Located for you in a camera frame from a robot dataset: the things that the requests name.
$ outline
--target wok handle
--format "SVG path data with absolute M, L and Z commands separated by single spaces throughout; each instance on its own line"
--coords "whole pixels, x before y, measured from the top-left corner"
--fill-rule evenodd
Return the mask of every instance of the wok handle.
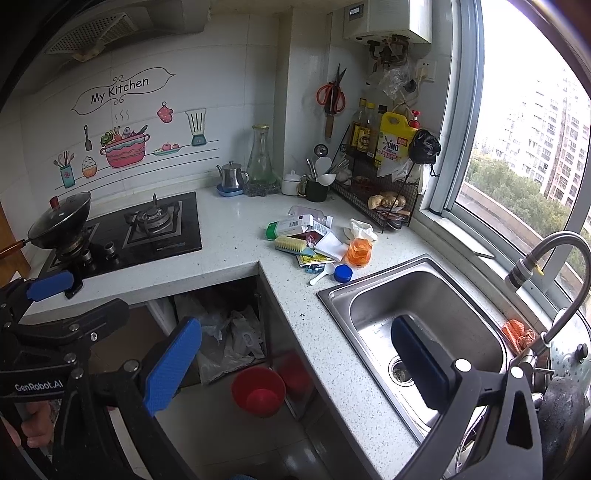
M 18 242 L 14 242 L 12 245 L 9 245 L 4 250 L 0 251 L 0 258 L 6 258 L 7 256 L 12 255 L 14 252 L 18 252 L 27 244 L 27 242 L 28 240 L 19 240 Z

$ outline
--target human hand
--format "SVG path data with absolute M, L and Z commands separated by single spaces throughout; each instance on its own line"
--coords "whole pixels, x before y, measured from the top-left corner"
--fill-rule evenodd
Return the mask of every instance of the human hand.
M 51 407 L 47 401 L 30 402 L 26 405 L 31 418 L 22 422 L 22 432 L 28 437 L 27 445 L 30 448 L 44 447 L 53 435 L 53 423 L 51 423 Z M 21 439 L 17 431 L 4 418 L 2 419 L 12 441 L 18 447 Z

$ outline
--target black wok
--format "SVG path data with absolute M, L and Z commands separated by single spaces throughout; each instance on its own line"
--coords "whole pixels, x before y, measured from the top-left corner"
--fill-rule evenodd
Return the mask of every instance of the black wok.
M 61 203 L 54 197 L 50 204 L 51 208 L 29 229 L 28 239 L 4 248 L 0 251 L 0 258 L 11 255 L 29 242 L 47 250 L 65 247 L 80 235 L 90 212 L 90 193 L 71 195 Z

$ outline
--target pot lid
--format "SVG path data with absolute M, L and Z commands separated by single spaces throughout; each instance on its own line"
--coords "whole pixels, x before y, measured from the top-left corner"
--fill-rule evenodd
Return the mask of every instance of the pot lid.
M 228 163 L 222 166 L 222 168 L 224 170 L 242 170 L 242 165 L 239 163 L 234 163 L 232 160 L 230 160 Z
M 35 239 L 72 217 L 90 201 L 90 193 L 70 195 L 58 206 L 48 208 L 29 229 L 29 239 Z
M 283 175 L 283 180 L 286 181 L 300 181 L 301 180 L 301 175 L 296 174 L 295 170 L 292 170 L 289 173 L 286 173 L 285 175 Z

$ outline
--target sky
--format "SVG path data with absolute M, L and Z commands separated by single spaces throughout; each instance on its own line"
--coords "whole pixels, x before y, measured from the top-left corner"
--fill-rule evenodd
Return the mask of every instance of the sky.
M 519 101 L 519 93 L 529 81 L 559 80 L 567 64 L 507 0 L 481 0 L 481 4 L 485 61 L 478 135 L 485 137 L 486 131 L 495 130 L 506 118 L 506 110 Z

